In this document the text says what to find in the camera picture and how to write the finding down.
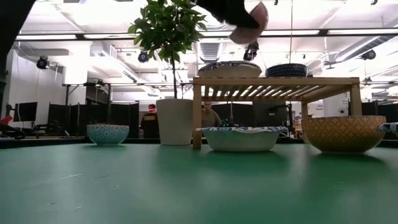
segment table surface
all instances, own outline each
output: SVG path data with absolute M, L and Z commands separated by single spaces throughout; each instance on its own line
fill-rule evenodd
M 230 154 L 91 144 L 0 150 L 0 223 L 396 223 L 398 150 Z

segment wooden shelf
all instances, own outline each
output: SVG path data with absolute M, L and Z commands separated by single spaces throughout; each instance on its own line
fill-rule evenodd
M 359 78 L 193 78 L 193 148 L 201 148 L 202 101 L 301 101 L 302 117 L 308 103 L 349 92 L 351 114 L 362 115 Z
M 202 101 L 305 101 L 350 91 L 359 78 L 194 78 Z

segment plant stem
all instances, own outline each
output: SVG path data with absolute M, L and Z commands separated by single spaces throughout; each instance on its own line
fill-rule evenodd
M 173 56 L 173 53 L 174 53 L 174 52 L 172 52 L 172 58 L 171 58 L 171 61 L 172 61 L 172 67 L 173 67 L 173 80 L 174 80 L 174 99 L 177 99 L 177 81 L 176 81 L 176 79 L 175 79 L 175 62 L 174 62 L 174 56 Z

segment wooden leg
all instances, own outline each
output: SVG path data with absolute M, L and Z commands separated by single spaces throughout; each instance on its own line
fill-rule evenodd
M 302 120 L 308 119 L 308 104 L 305 102 L 301 102 L 301 117 L 302 117 Z M 307 137 L 305 136 L 304 129 L 303 129 L 303 140 L 304 140 L 304 143 L 308 143 Z
M 362 115 L 361 89 L 359 85 L 352 85 L 349 91 L 351 115 Z
M 201 131 L 196 131 L 196 128 L 201 128 L 201 85 L 193 85 L 193 149 L 200 150 L 201 148 Z

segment computer screen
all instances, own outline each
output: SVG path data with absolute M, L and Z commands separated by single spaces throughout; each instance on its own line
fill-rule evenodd
M 257 127 L 282 126 L 287 121 L 286 102 L 253 102 L 254 120 Z
M 15 104 L 14 121 L 35 121 L 37 102 Z

